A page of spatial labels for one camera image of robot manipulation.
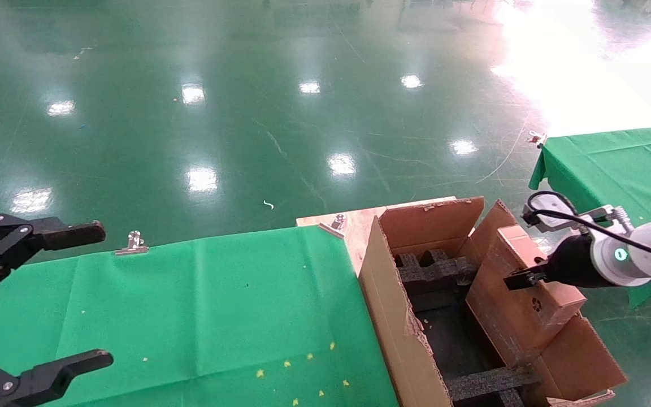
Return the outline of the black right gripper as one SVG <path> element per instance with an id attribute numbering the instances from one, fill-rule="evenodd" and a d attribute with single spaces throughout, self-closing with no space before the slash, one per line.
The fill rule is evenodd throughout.
<path id="1" fill-rule="evenodd" d="M 549 255 L 545 266 L 516 270 L 504 278 L 510 291 L 534 287 L 539 281 L 558 282 L 577 288 L 612 288 L 594 266 L 591 256 L 592 237 L 570 235 Z"/>

